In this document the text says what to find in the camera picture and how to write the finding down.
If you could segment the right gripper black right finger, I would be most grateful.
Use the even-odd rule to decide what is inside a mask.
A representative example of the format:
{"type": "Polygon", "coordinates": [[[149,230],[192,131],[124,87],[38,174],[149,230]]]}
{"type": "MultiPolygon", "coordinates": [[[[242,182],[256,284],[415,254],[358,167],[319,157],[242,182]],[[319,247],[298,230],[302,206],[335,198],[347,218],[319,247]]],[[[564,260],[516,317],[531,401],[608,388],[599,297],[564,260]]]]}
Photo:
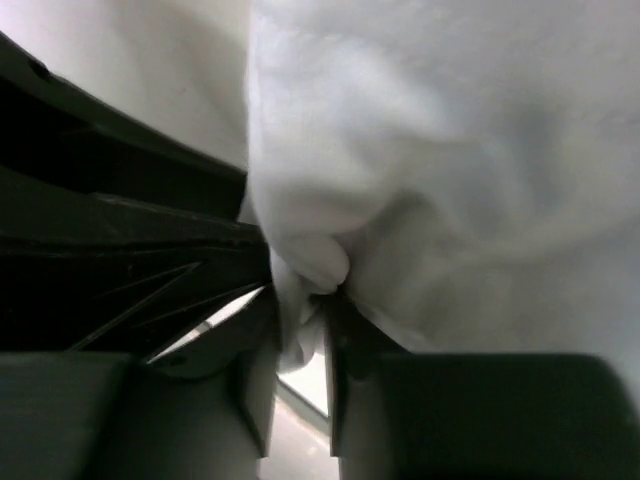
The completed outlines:
{"type": "Polygon", "coordinates": [[[377,368],[383,354],[409,351],[367,320],[344,292],[326,296],[325,355],[331,454],[343,452],[343,432],[350,402],[349,383],[363,380],[377,368]]]}

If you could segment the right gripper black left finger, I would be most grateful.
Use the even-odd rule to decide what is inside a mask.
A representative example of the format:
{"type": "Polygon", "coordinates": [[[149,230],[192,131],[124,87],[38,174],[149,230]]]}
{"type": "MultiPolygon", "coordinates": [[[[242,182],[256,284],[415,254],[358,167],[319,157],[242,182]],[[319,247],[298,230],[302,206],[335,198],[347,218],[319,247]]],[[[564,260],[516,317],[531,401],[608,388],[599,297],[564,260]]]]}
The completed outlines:
{"type": "Polygon", "coordinates": [[[112,352],[226,378],[267,451],[278,326],[241,173],[112,111],[1,41],[1,347],[112,352]]]}

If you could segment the white skirt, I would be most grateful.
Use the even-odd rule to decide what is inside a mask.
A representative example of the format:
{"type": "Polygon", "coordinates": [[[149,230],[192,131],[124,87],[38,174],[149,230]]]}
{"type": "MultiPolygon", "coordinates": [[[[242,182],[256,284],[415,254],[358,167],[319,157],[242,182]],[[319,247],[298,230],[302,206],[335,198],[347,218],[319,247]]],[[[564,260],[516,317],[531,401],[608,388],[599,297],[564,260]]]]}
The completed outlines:
{"type": "Polygon", "coordinates": [[[635,1],[256,1],[249,195],[285,346],[344,288],[414,351],[639,372],[635,1]]]}

